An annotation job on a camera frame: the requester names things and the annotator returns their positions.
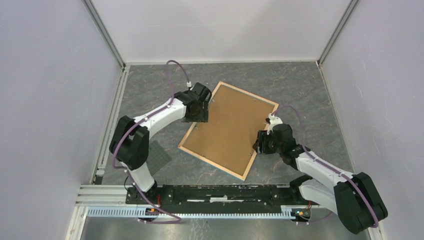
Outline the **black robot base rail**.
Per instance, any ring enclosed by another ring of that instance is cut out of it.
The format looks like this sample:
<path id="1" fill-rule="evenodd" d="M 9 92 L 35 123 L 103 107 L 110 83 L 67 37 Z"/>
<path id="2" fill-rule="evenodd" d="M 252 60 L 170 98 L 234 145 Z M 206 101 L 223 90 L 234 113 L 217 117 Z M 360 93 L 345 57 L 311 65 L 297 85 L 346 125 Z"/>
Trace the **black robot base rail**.
<path id="1" fill-rule="evenodd" d="M 160 185 L 147 199 L 172 214 L 274 214 L 282 206 L 309 205 L 288 185 Z"/>

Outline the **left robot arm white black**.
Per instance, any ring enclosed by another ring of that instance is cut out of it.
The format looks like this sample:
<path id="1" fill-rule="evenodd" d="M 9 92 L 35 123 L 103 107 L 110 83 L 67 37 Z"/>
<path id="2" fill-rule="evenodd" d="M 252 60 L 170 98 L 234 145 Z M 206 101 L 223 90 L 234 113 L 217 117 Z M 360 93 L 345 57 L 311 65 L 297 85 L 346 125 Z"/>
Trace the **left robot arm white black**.
<path id="1" fill-rule="evenodd" d="M 118 120 L 109 145 L 112 166 L 126 171 L 138 190 L 137 196 L 145 204 L 157 198 L 156 181 L 147 164 L 150 139 L 175 121 L 208 122 L 211 97 L 210 89 L 197 82 L 146 114 L 134 118 L 125 115 Z"/>

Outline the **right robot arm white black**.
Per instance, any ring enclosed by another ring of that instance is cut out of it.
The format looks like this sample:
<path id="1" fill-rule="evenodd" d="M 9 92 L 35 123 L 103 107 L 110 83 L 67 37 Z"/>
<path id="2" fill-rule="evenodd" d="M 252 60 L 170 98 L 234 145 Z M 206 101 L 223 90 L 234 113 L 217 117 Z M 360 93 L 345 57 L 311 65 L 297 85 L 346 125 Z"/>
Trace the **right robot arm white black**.
<path id="1" fill-rule="evenodd" d="M 353 234 L 377 228 L 389 215 L 368 174 L 345 171 L 318 157 L 296 142 L 288 124 L 258 131 L 252 148 L 258 154 L 278 154 L 286 165 L 303 173 L 290 182 L 288 196 L 293 203 L 307 200 L 325 207 Z"/>

